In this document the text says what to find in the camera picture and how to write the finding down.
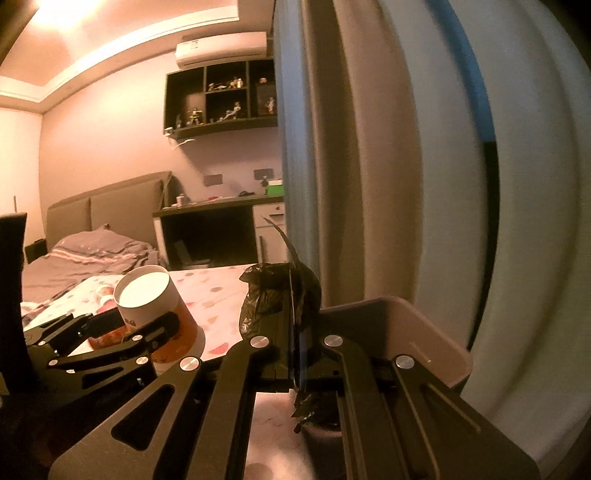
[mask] wall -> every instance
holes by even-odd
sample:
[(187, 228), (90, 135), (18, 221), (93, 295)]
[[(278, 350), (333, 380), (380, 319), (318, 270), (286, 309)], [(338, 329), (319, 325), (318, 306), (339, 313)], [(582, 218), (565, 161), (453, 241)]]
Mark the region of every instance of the wall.
[(45, 236), (39, 202), (41, 115), (0, 108), (0, 214), (27, 212), (25, 245)]
[[(166, 74), (176, 70), (173, 53), (154, 57), (98, 80), (43, 116), (44, 216), (58, 200), (155, 171), (172, 170), (193, 200), (255, 190), (255, 168), (281, 177), (278, 128), (204, 135), (171, 149), (162, 133), (164, 91)], [(203, 186), (204, 175), (218, 173), (223, 185)]]

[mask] air conditioner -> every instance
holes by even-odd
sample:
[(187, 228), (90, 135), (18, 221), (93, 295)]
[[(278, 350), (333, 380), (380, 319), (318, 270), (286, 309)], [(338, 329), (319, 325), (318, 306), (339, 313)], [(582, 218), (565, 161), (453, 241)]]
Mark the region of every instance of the air conditioner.
[(177, 45), (174, 56), (182, 69), (226, 59), (264, 59), (267, 32), (230, 33), (182, 42)]

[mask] bed headboard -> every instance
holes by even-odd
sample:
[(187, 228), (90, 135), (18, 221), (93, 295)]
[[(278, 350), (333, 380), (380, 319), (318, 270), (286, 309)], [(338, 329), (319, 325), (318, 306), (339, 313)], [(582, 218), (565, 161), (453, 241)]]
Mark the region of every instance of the bed headboard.
[(176, 196), (172, 172), (161, 171), (120, 181), (54, 203), (47, 209), (47, 249), (74, 233), (108, 223), (111, 230), (156, 247), (152, 212)]

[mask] ceiling light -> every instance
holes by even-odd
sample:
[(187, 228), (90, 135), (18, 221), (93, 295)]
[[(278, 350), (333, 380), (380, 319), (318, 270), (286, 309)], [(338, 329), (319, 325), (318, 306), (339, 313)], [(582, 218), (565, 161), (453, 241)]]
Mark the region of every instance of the ceiling light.
[(37, 0), (39, 10), (31, 22), (67, 31), (92, 15), (103, 0)]

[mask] black wall shelf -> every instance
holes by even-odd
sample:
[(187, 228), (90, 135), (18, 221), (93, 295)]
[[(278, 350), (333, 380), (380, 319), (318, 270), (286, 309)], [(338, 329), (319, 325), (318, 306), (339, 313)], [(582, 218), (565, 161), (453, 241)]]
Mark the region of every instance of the black wall shelf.
[[(238, 79), (242, 81), (240, 87), (236, 83), (230, 86)], [(220, 85), (227, 88), (211, 90)], [(194, 110), (203, 112), (201, 124), (191, 123)], [(178, 115), (181, 128), (177, 128)], [(276, 126), (277, 93), (273, 59), (218, 63), (167, 75), (164, 130), (166, 133), (166, 129), (172, 128), (170, 136), (176, 140), (215, 132)]]

